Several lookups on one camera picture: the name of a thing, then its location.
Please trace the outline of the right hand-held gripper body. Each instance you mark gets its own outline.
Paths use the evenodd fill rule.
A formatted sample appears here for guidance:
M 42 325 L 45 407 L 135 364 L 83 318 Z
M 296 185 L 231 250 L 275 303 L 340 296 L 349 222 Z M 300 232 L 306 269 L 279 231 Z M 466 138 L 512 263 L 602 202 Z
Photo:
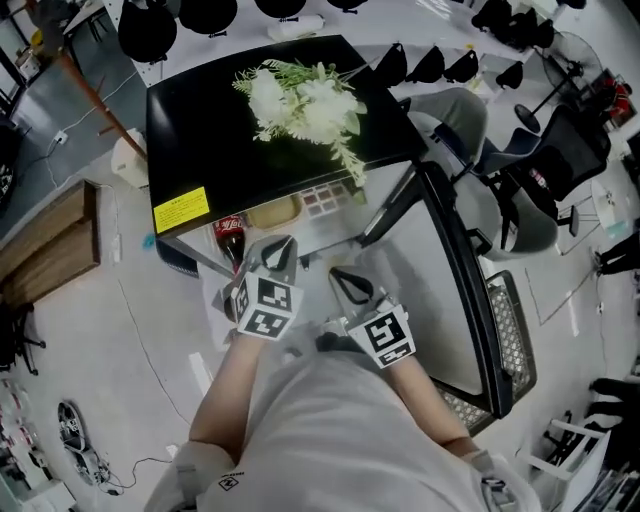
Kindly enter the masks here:
M 362 353 L 380 369 L 416 353 L 408 312 L 390 295 L 370 302 L 355 316 L 327 322 L 316 339 L 316 348 L 320 352 Z

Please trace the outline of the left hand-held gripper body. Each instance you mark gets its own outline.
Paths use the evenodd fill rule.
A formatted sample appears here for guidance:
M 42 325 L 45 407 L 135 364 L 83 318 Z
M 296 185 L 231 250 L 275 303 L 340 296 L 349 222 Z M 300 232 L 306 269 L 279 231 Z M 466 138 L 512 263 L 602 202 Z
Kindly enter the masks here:
M 289 260 L 281 270 L 249 259 L 214 295 L 214 308 L 238 333 L 279 341 L 293 325 L 304 295 L 295 285 L 296 267 L 296 259 Z

